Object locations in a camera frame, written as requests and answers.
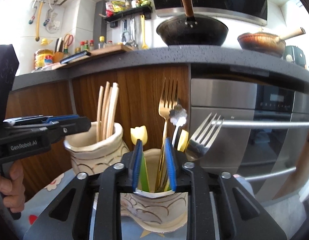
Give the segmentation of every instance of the black wok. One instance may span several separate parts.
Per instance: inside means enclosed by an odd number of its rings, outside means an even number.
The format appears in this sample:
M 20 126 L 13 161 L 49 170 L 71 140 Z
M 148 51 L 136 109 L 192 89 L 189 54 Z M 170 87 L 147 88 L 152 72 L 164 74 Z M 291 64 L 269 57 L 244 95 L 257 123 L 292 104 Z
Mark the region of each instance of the black wok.
M 174 16 L 157 27 L 157 34 L 169 45 L 222 45 L 228 27 L 209 16 L 194 14 L 192 0 L 182 0 L 185 15 Z

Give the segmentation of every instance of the countertop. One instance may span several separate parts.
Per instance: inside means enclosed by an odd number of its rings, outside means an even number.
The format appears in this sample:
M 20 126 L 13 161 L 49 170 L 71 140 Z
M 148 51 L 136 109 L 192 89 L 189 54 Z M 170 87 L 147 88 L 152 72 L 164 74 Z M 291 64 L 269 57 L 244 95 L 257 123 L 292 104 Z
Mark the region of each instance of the countertop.
M 280 58 L 259 52 L 220 46 L 184 45 L 125 52 L 91 60 L 67 69 L 41 71 L 16 76 L 12 90 L 69 80 L 102 71 L 171 63 L 231 65 L 261 73 L 274 72 L 309 84 L 309 71 Z

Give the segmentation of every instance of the wooden cutting board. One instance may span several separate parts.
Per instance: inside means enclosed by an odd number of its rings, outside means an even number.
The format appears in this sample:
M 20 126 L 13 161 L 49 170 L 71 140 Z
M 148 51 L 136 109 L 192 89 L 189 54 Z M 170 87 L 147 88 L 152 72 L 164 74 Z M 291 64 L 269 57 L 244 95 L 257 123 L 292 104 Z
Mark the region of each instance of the wooden cutting board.
M 55 63 L 51 67 L 52 69 L 58 69 L 58 68 L 69 68 L 96 58 L 101 58 L 101 57 L 107 57 L 110 55 L 114 54 L 119 54 L 127 51 L 132 51 L 132 47 L 128 47 L 125 45 L 113 45 L 110 47 L 102 48 L 102 49 L 95 49 L 91 51 L 91 56 L 83 56 L 80 58 L 77 58 L 75 60 L 70 61 L 67 64 L 60 64 L 60 63 Z

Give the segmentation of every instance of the wall shelf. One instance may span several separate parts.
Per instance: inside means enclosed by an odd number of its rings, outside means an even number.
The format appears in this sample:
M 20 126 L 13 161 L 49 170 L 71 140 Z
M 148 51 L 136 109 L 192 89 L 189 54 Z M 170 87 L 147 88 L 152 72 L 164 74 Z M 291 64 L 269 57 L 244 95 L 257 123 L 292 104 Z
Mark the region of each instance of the wall shelf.
M 133 14 L 143 14 L 145 20 L 151 19 L 152 7 L 150 5 L 144 5 L 137 8 L 131 8 L 128 10 L 124 10 L 122 12 L 118 12 L 115 15 L 105 17 L 104 20 L 110 23 L 111 28 L 116 28 L 118 26 L 118 21 Z

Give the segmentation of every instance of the stainless steel oven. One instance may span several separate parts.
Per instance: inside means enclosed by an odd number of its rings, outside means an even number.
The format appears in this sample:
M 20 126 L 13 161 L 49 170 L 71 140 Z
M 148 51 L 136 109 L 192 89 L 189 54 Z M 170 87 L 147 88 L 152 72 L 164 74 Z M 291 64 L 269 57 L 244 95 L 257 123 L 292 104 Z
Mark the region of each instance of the stainless steel oven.
M 190 135 L 213 112 L 227 120 L 309 122 L 309 95 L 270 85 L 192 79 Z M 229 171 L 250 181 L 258 201 L 275 197 L 295 171 L 309 128 L 222 128 L 200 160 L 207 171 Z

